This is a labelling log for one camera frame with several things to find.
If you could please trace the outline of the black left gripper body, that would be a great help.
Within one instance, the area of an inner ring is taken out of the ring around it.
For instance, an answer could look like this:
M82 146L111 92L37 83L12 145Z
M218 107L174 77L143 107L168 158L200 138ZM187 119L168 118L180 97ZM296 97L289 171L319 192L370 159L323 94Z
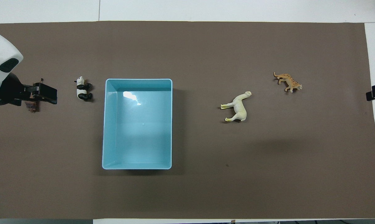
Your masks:
M10 72L0 86L0 106L11 104L21 106L21 100L17 99L24 86L17 76Z

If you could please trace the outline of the brown lion toy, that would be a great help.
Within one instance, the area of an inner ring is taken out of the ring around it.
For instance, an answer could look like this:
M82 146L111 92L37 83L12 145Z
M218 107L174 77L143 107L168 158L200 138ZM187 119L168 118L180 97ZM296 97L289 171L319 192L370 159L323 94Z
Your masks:
M39 87L38 83L33 84L33 87L30 88L30 90L32 91L28 92L30 94L29 99L34 99L34 101L30 101L30 100L24 101L25 106L31 113L39 112L39 105L40 105L41 100L43 99L41 96L38 96L37 94L35 94L35 92L37 92L38 87Z

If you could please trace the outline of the black and white panda toy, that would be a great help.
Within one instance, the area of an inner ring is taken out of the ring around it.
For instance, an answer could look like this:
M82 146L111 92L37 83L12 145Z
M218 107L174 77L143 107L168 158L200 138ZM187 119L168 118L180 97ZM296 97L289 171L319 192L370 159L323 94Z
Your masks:
M88 91L93 87L89 82L85 83L83 76L80 76L75 81L76 83L76 94L80 100L91 101L93 99L93 94L88 93Z

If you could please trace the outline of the orange striped tiger toy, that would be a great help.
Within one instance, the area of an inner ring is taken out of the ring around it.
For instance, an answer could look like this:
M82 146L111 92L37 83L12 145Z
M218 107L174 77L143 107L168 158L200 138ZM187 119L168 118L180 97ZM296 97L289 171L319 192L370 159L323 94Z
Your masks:
M273 72L273 75L278 80L278 85L280 85L282 82L287 84L287 87L284 89L286 92L289 90L291 93L293 93L294 89L297 91L303 89L302 85L295 81L294 78L288 73L277 75L276 72Z

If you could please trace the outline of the cream llama toy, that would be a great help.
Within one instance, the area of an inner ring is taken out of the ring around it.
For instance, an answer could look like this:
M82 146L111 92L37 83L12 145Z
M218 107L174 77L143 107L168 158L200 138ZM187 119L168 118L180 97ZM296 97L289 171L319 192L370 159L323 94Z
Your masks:
M232 118L225 118L225 122L232 122L234 120L245 121L247 117L246 109L243 105L243 100L249 98L252 95L251 91L246 91L245 93L236 96L231 103L221 104L220 109L233 108L235 115Z

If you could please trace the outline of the light blue storage box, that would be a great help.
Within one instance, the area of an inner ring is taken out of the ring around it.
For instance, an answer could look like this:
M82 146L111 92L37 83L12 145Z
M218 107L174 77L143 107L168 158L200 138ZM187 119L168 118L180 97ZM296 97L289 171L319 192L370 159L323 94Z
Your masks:
M173 81L109 78L105 82L102 168L172 167Z

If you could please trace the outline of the brown table mat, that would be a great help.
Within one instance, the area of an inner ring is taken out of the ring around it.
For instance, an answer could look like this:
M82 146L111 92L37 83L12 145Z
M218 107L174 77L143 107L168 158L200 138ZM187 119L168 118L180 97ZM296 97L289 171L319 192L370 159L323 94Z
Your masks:
M375 218L363 24L0 24L22 83L58 103L0 106L0 218ZM291 93L274 77L288 73ZM77 78L93 87L77 97ZM102 168L105 81L170 78L172 167ZM221 104L243 100L245 121Z

